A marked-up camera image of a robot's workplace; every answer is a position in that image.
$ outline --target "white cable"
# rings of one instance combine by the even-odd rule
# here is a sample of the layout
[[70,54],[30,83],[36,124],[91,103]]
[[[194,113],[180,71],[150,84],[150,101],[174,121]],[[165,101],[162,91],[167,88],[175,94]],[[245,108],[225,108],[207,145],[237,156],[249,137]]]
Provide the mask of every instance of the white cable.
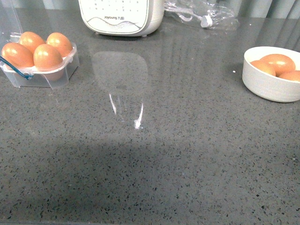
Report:
[[[200,21],[202,20],[202,16],[196,15],[191,9],[180,8],[170,2],[165,3],[165,11],[176,13],[180,17],[180,19],[185,22],[190,22],[193,17],[197,18]],[[185,17],[183,14],[188,14],[190,15],[190,17]]]

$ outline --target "ceramic bowl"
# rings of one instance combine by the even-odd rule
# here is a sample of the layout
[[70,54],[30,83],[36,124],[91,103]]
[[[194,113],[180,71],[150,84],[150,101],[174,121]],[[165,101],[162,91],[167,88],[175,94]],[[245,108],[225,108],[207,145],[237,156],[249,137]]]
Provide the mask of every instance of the ceramic bowl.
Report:
[[300,70],[300,52],[269,46],[250,48],[244,54],[242,78],[245,86],[254,94],[271,101],[287,103],[300,100],[300,82],[269,75],[250,64],[269,54],[290,57],[296,64],[296,70]]

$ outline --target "gray countertop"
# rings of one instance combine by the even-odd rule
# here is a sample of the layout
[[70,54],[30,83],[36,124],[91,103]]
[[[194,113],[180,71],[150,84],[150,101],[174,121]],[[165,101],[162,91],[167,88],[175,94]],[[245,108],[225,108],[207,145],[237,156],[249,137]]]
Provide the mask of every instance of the gray countertop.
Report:
[[75,42],[80,67],[56,90],[0,71],[1,222],[300,224],[300,101],[241,78],[248,48],[299,50],[299,22],[166,17],[127,38],[95,35],[78,11],[18,14],[23,31]]

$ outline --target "joyoung logo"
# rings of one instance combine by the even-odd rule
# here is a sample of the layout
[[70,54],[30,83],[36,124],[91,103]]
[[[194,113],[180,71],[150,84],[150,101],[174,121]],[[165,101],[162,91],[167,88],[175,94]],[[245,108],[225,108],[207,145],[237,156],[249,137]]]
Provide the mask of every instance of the joyoung logo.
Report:
[[124,20],[123,16],[104,16],[104,19],[113,19],[113,20]]

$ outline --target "blue handle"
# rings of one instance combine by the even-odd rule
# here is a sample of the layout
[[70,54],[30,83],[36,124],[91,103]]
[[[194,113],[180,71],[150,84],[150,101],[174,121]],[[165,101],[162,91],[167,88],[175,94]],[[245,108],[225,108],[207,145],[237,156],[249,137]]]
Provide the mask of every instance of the blue handle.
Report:
[[19,75],[21,75],[22,77],[26,78],[27,80],[30,80],[31,78],[33,78],[33,75],[25,75],[23,74],[20,70],[18,70],[16,67],[14,67],[10,62],[8,62],[5,58],[3,58],[2,56],[0,56],[0,60],[2,62],[4,62],[6,65],[10,66],[16,73],[18,73]]

